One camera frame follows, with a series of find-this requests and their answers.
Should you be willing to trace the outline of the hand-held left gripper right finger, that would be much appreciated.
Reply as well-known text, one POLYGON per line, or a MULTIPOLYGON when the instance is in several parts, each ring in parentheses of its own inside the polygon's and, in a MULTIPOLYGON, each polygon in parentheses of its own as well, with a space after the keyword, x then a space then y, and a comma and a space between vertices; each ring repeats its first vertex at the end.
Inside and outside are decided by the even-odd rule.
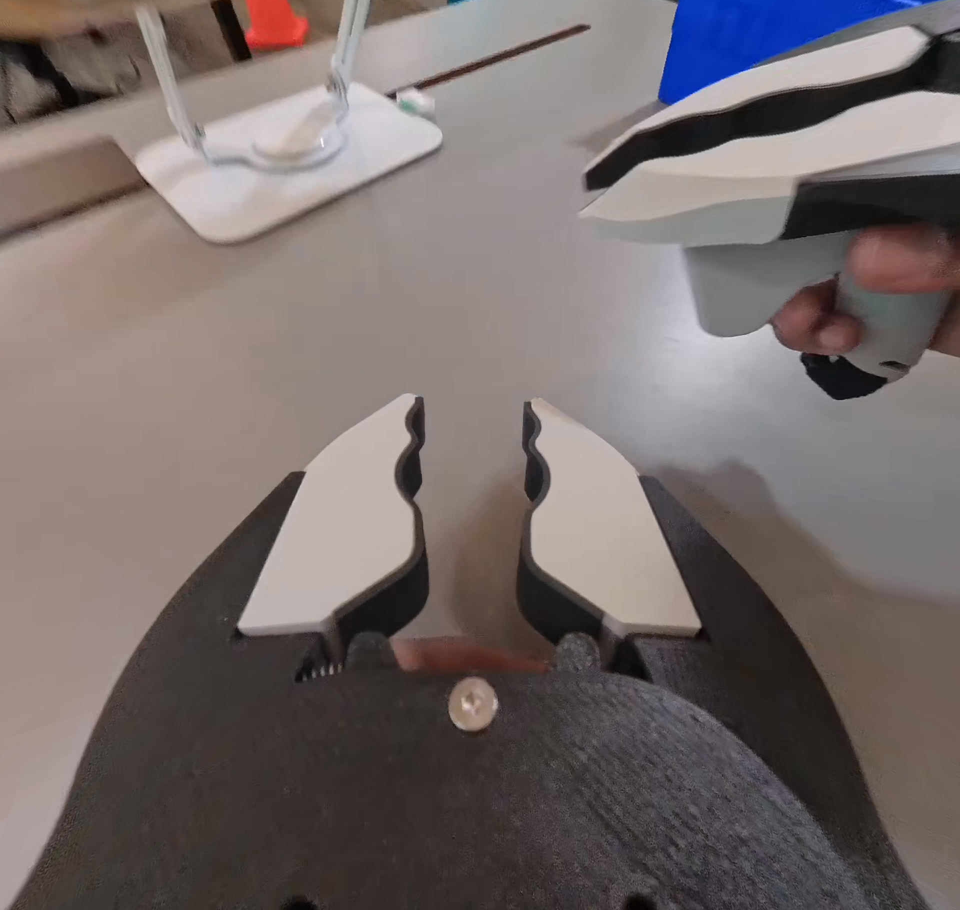
POLYGON ((693 640, 703 624, 635 467, 543 398, 524 403, 524 492, 516 599, 559 645, 612 657, 633 636, 693 640))

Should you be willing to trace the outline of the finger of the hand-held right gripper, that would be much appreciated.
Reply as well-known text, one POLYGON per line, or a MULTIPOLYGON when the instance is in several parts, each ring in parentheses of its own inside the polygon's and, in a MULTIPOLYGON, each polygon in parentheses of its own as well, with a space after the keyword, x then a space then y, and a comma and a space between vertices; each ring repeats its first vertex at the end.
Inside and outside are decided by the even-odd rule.
POLYGON ((822 123, 633 168, 579 213, 644 244, 765 244, 806 184, 958 173, 959 96, 913 91, 822 123))
POLYGON ((603 191, 650 160, 790 134, 913 92, 958 92, 959 0, 845 28, 702 88, 632 124, 583 172, 603 191))

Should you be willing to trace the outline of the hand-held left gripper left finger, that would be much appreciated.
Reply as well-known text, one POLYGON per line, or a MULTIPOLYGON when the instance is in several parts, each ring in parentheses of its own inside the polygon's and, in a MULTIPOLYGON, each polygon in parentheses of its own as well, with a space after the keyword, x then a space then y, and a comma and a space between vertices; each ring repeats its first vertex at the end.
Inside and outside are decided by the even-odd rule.
POLYGON ((246 638, 318 635, 329 657, 373 632, 391 637, 424 609, 425 400, 403 393, 306 466, 246 602, 246 638))

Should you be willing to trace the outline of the person's right hand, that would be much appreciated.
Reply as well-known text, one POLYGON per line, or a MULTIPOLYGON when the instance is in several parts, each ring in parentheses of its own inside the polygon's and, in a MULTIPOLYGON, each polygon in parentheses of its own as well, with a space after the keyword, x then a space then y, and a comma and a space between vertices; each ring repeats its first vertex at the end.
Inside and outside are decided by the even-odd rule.
MULTIPOLYGON (((917 224, 863 230, 849 245, 846 271, 872 293, 950 296, 929 349, 959 357, 959 248, 954 236, 917 224)), ((837 308, 832 280, 795 293, 771 318, 770 327, 786 349, 816 355, 851 352, 863 332, 859 319, 837 308)))

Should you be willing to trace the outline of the white document stand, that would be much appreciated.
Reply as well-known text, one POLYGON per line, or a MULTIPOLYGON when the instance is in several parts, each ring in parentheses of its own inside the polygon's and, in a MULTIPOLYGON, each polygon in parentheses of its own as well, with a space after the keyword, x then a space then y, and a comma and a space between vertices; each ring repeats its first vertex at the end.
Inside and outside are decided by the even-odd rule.
POLYGON ((438 151, 440 128, 357 81, 372 0, 343 0, 321 85, 201 124, 176 77, 161 11, 195 0, 70 0, 135 17, 175 135, 132 162, 202 240, 254 239, 438 151))

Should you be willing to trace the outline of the orange cone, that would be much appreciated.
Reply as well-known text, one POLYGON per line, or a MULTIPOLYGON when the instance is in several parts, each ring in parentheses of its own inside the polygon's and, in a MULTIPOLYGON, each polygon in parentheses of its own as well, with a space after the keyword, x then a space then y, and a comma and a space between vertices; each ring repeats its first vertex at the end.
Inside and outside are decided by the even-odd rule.
POLYGON ((290 0, 244 1, 249 21, 245 40, 250 50, 272 52, 305 45, 308 20, 294 12, 290 0))

